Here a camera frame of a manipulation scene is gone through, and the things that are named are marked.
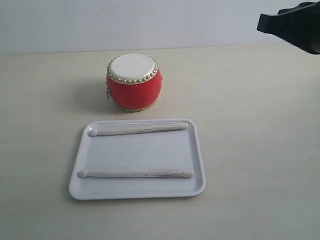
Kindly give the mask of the wooden drumstick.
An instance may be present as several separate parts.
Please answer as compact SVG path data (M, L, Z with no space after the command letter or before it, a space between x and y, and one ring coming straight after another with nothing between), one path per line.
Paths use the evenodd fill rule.
M150 126L129 126L129 127L116 127L104 129L92 129L87 135L90 137L97 136L116 136L116 135L131 135L131 134L145 134L157 132L170 132L170 131L184 131L188 129L187 123L171 123Z
M113 170L80 170L80 178L192 178L190 169L113 169Z

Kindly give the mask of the small red drum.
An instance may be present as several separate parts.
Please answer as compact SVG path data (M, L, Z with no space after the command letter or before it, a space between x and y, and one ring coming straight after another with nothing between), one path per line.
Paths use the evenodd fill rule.
M106 67L107 98L129 112L152 106L160 95L162 81L157 62L147 54L122 54Z

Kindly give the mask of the white rectangular tray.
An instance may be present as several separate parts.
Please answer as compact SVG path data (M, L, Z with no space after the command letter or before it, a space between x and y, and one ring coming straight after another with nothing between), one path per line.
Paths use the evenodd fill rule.
M90 130L187 123L188 129L88 136ZM192 178L79 177L81 170L193 170ZM206 186L196 125L186 118L101 120L83 130L69 182L76 200L193 197Z

